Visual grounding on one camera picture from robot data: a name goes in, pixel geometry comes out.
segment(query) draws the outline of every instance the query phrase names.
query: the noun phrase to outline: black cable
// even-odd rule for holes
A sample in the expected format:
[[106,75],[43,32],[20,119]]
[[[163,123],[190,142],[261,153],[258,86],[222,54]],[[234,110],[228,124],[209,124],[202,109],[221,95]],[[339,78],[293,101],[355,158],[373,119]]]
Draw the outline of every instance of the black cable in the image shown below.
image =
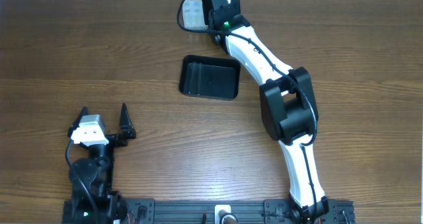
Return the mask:
[[177,23],[178,23],[178,25],[179,25],[179,27],[181,29],[183,29],[184,31],[193,32],[193,33],[220,34],[222,36],[234,36],[236,38],[240,38],[242,40],[247,41],[249,44],[252,44],[255,47],[256,51],[259,54],[261,54],[264,57],[264,59],[266,59],[266,61],[270,64],[270,66],[272,67],[272,69],[274,71],[278,72],[282,77],[285,77],[294,86],[294,88],[297,89],[297,91],[300,93],[301,97],[303,99],[305,99],[308,107],[310,108],[310,111],[311,111],[311,114],[312,114],[312,117],[313,117],[313,125],[314,125],[314,131],[313,131],[313,135],[311,137],[311,140],[308,143],[302,143],[300,145],[302,145],[302,146],[309,146],[309,145],[313,144],[314,141],[316,140],[316,136],[317,136],[317,118],[316,118],[315,111],[313,110],[313,107],[311,106],[311,103],[310,103],[309,99],[305,95],[304,91],[299,87],[298,83],[295,82],[291,77],[289,77],[288,75],[286,75],[284,72],[280,71],[276,67],[276,65],[272,63],[272,61],[270,60],[270,58],[263,52],[263,50],[255,42],[253,42],[250,38],[246,38],[244,36],[241,36],[241,35],[238,35],[238,34],[235,34],[235,33],[232,33],[232,32],[225,32],[225,31],[220,31],[220,30],[192,30],[192,29],[185,28],[185,26],[183,26],[180,23],[180,12],[182,10],[182,6],[183,6],[184,2],[185,2],[185,0],[182,0],[180,2],[179,8],[178,8],[178,13],[176,15],[176,21],[177,21]]
[[98,209],[97,209],[97,205],[95,204],[95,201],[93,200],[93,197],[91,197],[90,193],[88,192],[87,187],[84,185],[84,182],[82,182],[81,178],[77,174],[77,172],[75,170],[75,167],[73,167],[71,161],[69,160],[69,151],[70,151],[72,145],[73,145],[73,141],[71,140],[69,142],[69,145],[67,145],[67,148],[66,148],[66,153],[65,153],[66,162],[67,162],[67,165],[69,165],[69,168],[71,169],[74,177],[80,183],[82,189],[84,190],[85,195],[87,195],[88,200],[90,201],[90,203],[91,203],[91,205],[93,207],[94,216],[95,216],[95,223],[98,224]]
[[311,223],[314,223],[315,222],[315,218],[316,218],[316,213],[317,213],[317,199],[316,199],[315,185],[313,184],[313,181],[311,180],[311,172],[310,172],[309,160],[308,160],[307,154],[305,152],[305,146],[301,146],[301,149],[303,150],[303,155],[304,155],[304,160],[305,160],[305,166],[307,167],[307,174],[309,175],[311,192],[313,193],[313,201],[315,203],[315,212],[313,213],[313,216],[311,217]]

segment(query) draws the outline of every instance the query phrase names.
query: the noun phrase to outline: black plastic container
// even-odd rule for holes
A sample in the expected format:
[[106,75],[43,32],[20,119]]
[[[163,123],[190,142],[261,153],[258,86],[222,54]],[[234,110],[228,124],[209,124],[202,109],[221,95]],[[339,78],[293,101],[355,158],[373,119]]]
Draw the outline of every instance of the black plastic container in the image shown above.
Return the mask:
[[189,55],[182,63],[179,90],[188,96],[233,100],[238,95],[237,60]]

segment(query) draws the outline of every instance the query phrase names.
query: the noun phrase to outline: wooden tabletop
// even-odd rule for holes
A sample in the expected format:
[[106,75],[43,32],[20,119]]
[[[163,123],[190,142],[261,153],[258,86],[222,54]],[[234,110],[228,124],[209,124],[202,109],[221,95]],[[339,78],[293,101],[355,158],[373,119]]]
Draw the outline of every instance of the wooden tabletop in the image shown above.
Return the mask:
[[[184,56],[227,57],[176,24],[180,0],[0,0],[0,221],[57,223],[67,129],[83,106],[137,139],[116,150],[127,198],[287,198],[279,145],[245,69],[233,101],[178,91]],[[358,223],[421,213],[423,0],[241,0],[260,39],[311,74],[319,180]],[[71,150],[72,160],[86,157]]]

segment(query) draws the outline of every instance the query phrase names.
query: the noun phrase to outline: wooden table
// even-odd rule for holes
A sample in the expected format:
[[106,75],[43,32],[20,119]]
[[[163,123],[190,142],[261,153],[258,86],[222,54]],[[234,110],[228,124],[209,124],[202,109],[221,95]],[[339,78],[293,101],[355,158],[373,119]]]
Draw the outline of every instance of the wooden table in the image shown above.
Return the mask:
[[[0,0],[0,221],[61,221],[67,129],[83,106],[138,138],[116,150],[127,198],[287,198],[282,151],[243,69],[233,101],[183,96],[185,55],[227,57],[176,24],[180,0]],[[315,158],[358,223],[420,220],[422,0],[241,0],[282,61],[304,66],[319,108]],[[71,150],[73,160],[86,157]]]

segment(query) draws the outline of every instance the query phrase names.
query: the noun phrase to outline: wood grain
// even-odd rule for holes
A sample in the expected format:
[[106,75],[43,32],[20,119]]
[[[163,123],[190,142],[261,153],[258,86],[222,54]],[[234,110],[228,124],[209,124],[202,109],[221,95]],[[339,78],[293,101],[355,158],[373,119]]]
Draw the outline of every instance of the wood grain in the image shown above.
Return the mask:
[[[315,158],[328,197],[358,223],[421,213],[422,0],[241,0],[261,40],[311,73]],[[114,188],[157,200],[286,198],[289,178],[241,71],[233,101],[182,96],[187,54],[226,57],[181,31],[180,0],[0,0],[0,220],[57,223],[71,196],[66,131],[82,106],[138,138],[116,150]],[[74,148],[72,159],[86,152]]]

